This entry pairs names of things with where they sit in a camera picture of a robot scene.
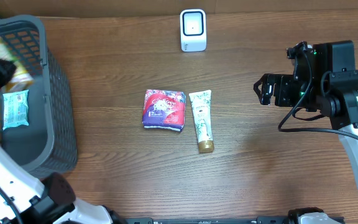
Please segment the green yellow juice carton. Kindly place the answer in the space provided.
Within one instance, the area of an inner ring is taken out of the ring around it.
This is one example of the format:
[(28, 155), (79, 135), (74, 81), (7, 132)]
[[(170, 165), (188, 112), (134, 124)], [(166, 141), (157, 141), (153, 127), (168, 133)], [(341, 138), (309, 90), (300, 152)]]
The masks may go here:
[(14, 56), (9, 50), (8, 46), (3, 42), (0, 37), (0, 59), (12, 62), (16, 66), (16, 71), (10, 81), (2, 88), (5, 93), (12, 93), (17, 91), (23, 91), (33, 84), (34, 79), (30, 73), (26, 70), (25, 66), (20, 60)]

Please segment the light green wipes pack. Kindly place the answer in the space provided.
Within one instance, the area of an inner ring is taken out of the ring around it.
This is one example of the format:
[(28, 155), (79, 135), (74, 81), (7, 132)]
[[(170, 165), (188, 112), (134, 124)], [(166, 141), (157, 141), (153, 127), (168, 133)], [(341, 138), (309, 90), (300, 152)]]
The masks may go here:
[(3, 94), (3, 130), (16, 128), (21, 125), (29, 125), (27, 120), (29, 109), (27, 102), (28, 93), (28, 90), (23, 90)]

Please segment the white floral cream tube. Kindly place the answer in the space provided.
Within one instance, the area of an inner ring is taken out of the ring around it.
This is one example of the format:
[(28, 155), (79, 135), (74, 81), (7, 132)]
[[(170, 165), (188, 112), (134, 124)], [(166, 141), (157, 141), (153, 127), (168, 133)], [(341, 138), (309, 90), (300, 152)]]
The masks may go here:
[(199, 153), (214, 151), (211, 125), (211, 90), (189, 94)]

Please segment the purple red tissue pack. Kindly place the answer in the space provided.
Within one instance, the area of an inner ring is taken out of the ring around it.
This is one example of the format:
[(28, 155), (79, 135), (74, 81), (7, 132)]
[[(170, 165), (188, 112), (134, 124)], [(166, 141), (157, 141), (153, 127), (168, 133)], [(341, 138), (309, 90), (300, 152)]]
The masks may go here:
[(181, 132), (185, 125), (186, 96), (182, 91), (146, 90), (142, 124), (144, 128)]

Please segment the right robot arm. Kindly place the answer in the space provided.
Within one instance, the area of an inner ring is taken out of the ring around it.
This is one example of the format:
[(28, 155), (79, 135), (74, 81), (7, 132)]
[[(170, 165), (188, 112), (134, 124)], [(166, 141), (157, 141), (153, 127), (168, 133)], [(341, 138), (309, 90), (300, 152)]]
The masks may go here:
[[(261, 105), (289, 107), (278, 130), (339, 136), (351, 163), (358, 189), (358, 69), (351, 40), (309, 45), (300, 42), (287, 49), (291, 75), (265, 73), (254, 83)], [(300, 110), (315, 112), (309, 120), (329, 118), (331, 128), (284, 128)]]

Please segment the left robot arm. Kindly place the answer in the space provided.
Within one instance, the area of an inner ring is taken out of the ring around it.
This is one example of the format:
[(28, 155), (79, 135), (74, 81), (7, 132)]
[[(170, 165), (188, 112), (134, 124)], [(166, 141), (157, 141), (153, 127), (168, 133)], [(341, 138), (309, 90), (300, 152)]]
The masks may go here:
[[(121, 223), (103, 205), (79, 199), (63, 173), (77, 163), (77, 148), (68, 80), (48, 51), (24, 60), (34, 77), (20, 97), (27, 124), (4, 127), (0, 92), (0, 222)], [(15, 65), (0, 59), (0, 87)]]

